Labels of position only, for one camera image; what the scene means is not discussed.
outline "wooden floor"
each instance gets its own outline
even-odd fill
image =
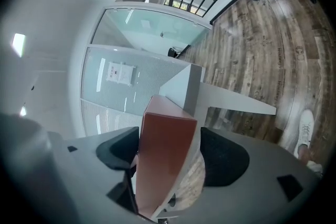
[[[206,68],[207,83],[277,107],[277,115],[210,108],[206,126],[278,143],[293,152],[300,114],[311,109],[314,161],[326,165],[336,139],[335,35],[309,0],[239,0],[180,59]]]
[[[205,179],[205,164],[201,152],[192,161],[188,173],[176,190],[174,207],[167,205],[167,211],[184,210],[190,207],[201,195]]]

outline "white sneaker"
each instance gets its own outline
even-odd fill
[[[304,144],[307,145],[307,147],[309,147],[311,137],[313,135],[313,130],[314,130],[314,116],[311,110],[306,109],[303,111],[300,117],[299,140],[294,150],[294,156],[296,158],[299,157],[298,148],[300,145]]]

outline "person's leg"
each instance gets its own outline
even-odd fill
[[[304,110],[300,117],[299,140],[295,147],[294,155],[311,169],[316,175],[322,177],[322,165],[311,160],[309,145],[314,129],[314,116],[311,110]]]

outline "frosted glass panel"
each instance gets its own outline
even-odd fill
[[[160,87],[188,65],[187,62],[174,62],[174,58],[169,61],[136,52],[89,48],[82,80],[82,98],[107,108],[142,116]],[[99,72],[102,59],[105,61]],[[106,80],[109,62],[135,66],[132,86]]]
[[[81,101],[82,118],[87,136],[138,126],[141,129],[142,117],[125,112],[103,108]]]
[[[208,33],[190,20],[146,9],[107,9],[93,38],[94,44],[129,47],[168,55],[182,51]]]

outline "glass partition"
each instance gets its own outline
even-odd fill
[[[166,56],[173,48],[179,53],[209,31],[196,21],[183,18],[183,14],[189,14],[187,11],[181,13],[180,17],[140,8],[107,9],[92,44],[128,47]]]
[[[160,87],[188,65],[187,62],[166,58],[123,49],[88,48],[81,97],[115,111],[142,116]],[[125,72],[130,74],[127,83],[110,77],[112,66],[116,70],[120,63],[124,69],[132,67],[132,70]]]

